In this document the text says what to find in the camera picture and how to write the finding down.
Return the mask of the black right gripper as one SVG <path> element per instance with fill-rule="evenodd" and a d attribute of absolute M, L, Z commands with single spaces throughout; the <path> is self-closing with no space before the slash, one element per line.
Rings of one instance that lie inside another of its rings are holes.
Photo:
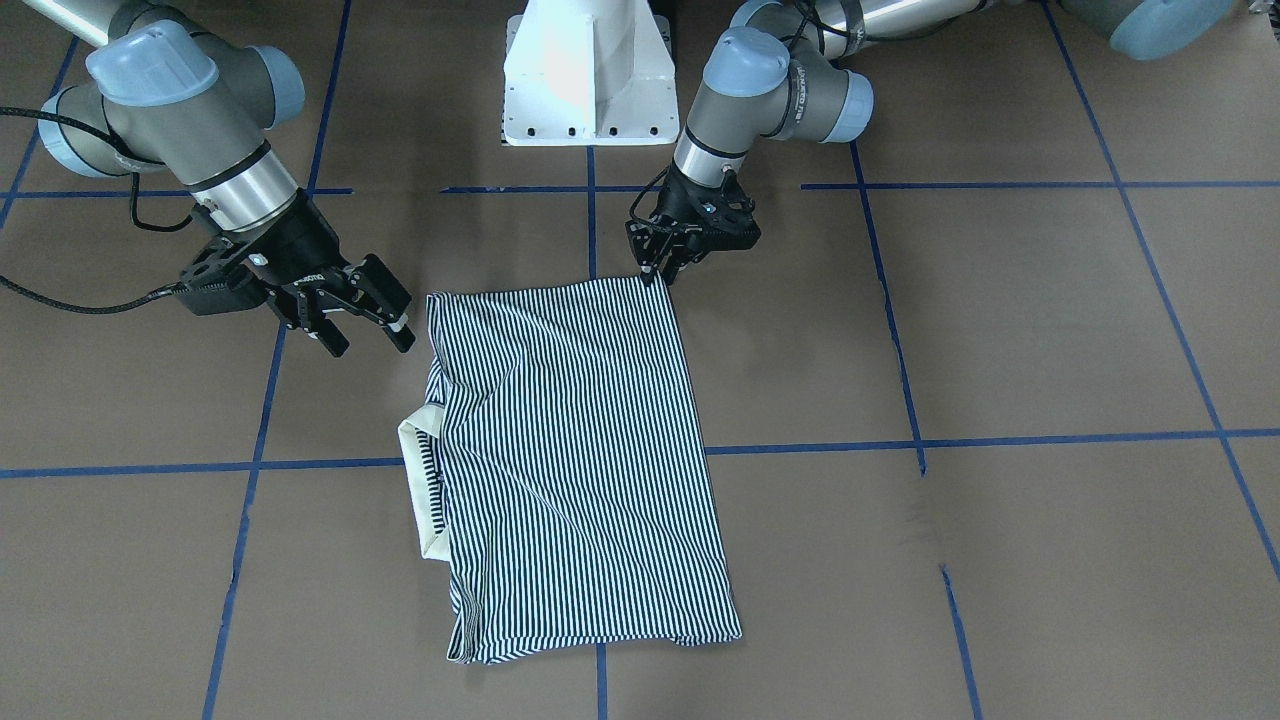
<path fill-rule="evenodd" d="M 325 309 L 351 301 L 358 314 L 380 325 L 390 343 L 407 354 L 415 334 L 408 327 L 411 292 L 378 255 L 349 266 L 339 251 L 337 233 L 306 192 L 294 193 L 275 218 L 248 231 L 223 231 L 244 245 L 243 264 L 266 286 L 274 309 L 285 310 L 285 325 L 316 340 L 333 357 L 342 357 L 349 341 Z"/>

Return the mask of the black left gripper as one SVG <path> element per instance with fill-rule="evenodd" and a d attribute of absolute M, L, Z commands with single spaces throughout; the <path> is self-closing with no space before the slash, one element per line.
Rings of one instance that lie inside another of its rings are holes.
<path fill-rule="evenodd" d="M 628 245 L 645 286 L 669 288 L 684 268 L 703 260 L 708 251 L 735 249 L 736 234 L 713 218 L 727 209 L 727 197 L 735 182 L 736 172 L 732 169 L 721 176 L 718 184 L 704 186 L 686 177 L 676 165 L 666 168 L 655 222 L 626 222 Z"/>

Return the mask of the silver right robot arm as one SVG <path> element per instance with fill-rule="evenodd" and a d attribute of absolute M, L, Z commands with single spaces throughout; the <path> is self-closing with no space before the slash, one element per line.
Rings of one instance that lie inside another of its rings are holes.
<path fill-rule="evenodd" d="M 411 293 L 384 261 L 351 263 L 338 234 L 266 138 L 297 117 L 305 85 L 279 49 L 237 46 L 182 10 L 152 1 L 35 1 L 32 8 L 92 46 L 87 85 L 55 92 L 40 110 L 4 108 L 38 123 L 47 152 L 86 177 L 166 170 L 192 197 L 184 220 L 210 241 L 175 283 L 101 314 L 178 299 L 210 316 L 270 307 L 339 357 L 349 343 L 332 320 L 348 313 L 379 325 L 392 345 L 415 341 Z"/>

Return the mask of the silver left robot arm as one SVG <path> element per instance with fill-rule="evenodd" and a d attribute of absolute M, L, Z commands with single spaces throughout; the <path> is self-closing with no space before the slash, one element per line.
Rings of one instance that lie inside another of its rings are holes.
<path fill-rule="evenodd" d="M 655 206 L 626 224 L 637 278 L 673 284 L 713 252 L 753 249 L 755 204 L 740 183 L 758 138 L 851 143 L 876 95 L 840 61 L 869 46 L 937 35 L 984 1 L 748 1 L 707 59 L 675 155 L 648 188 Z"/>

